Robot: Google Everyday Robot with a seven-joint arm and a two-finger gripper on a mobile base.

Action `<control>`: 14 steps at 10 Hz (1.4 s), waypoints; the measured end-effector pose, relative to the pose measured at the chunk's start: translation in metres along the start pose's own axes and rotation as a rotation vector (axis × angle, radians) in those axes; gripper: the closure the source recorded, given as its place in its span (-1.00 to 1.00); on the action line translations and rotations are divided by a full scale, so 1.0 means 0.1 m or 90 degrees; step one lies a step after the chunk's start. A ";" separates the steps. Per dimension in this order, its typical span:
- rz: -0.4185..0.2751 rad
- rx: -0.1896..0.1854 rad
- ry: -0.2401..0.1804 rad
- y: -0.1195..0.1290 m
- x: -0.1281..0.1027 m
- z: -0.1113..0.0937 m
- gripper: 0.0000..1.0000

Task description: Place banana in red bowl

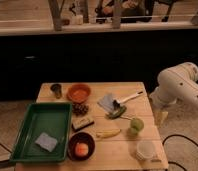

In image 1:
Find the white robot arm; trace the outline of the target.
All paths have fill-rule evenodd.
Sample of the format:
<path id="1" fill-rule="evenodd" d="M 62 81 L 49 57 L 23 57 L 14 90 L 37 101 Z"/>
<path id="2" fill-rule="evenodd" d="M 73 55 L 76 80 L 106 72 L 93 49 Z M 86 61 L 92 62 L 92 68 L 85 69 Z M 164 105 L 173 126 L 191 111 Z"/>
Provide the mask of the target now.
<path id="1" fill-rule="evenodd" d="M 157 76 L 158 86 L 149 95 L 155 124 L 160 127 L 168 116 L 167 107 L 182 100 L 198 110 L 198 66 L 184 62 L 162 70 Z"/>

